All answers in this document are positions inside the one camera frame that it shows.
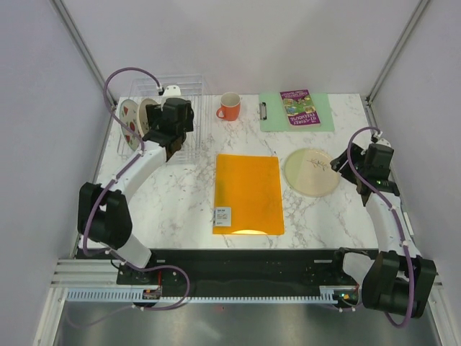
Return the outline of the green cream branch plate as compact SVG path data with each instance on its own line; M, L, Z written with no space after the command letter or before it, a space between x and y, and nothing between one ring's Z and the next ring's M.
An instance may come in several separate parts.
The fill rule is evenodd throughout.
M340 175L331 168L333 158L320 149L301 148L284 161L282 175L287 185L301 195L320 198L339 185Z

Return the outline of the brown rimmed plate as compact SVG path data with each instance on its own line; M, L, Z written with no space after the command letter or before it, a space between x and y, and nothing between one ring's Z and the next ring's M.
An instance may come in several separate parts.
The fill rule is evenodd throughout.
M167 160L169 161L173 155L182 148L182 139L177 138L168 145Z

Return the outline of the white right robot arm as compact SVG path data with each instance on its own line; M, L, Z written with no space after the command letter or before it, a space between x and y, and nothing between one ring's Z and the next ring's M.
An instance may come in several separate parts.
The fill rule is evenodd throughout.
M390 181L394 150L386 141L363 149L355 143L331 161L331 168L356 185L372 219L378 243L376 258L365 250L340 248L330 265L337 283L353 279L362 289L367 309L386 314L422 316L437 276L437 268L424 259L411 240L401 210L400 191Z

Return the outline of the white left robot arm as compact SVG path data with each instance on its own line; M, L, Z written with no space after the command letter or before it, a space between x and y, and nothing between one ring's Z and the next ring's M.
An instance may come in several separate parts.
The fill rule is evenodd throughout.
M147 105L146 112L148 131L127 164L105 185L82 185L77 229L86 256L112 251L134 266L140 282L152 283L158 266L150 261L151 250L133 234L128 204L149 176L182 148L194 130L194 111L189 100L168 97L162 105Z

